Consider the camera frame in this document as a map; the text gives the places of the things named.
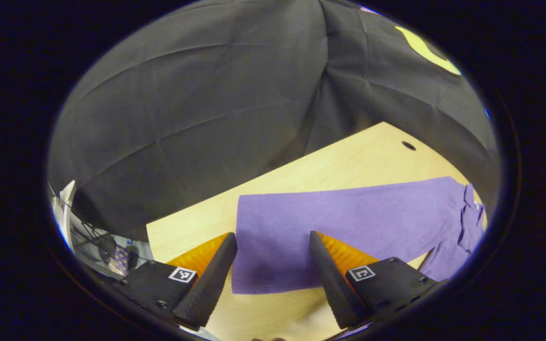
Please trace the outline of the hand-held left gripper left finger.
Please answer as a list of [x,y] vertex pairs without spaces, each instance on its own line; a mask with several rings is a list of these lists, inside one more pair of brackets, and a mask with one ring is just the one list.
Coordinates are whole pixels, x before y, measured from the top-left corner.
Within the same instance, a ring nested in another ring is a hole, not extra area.
[[236,254],[236,235],[224,233],[168,262],[145,262],[113,287],[156,318],[197,332],[210,320]]

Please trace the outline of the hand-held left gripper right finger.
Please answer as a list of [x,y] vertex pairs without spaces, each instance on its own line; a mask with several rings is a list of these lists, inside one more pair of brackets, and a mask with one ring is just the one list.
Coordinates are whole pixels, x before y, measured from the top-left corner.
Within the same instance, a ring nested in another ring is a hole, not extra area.
[[447,280],[435,281],[397,257],[378,260],[318,231],[310,232],[309,252],[342,329],[391,324],[447,284]]

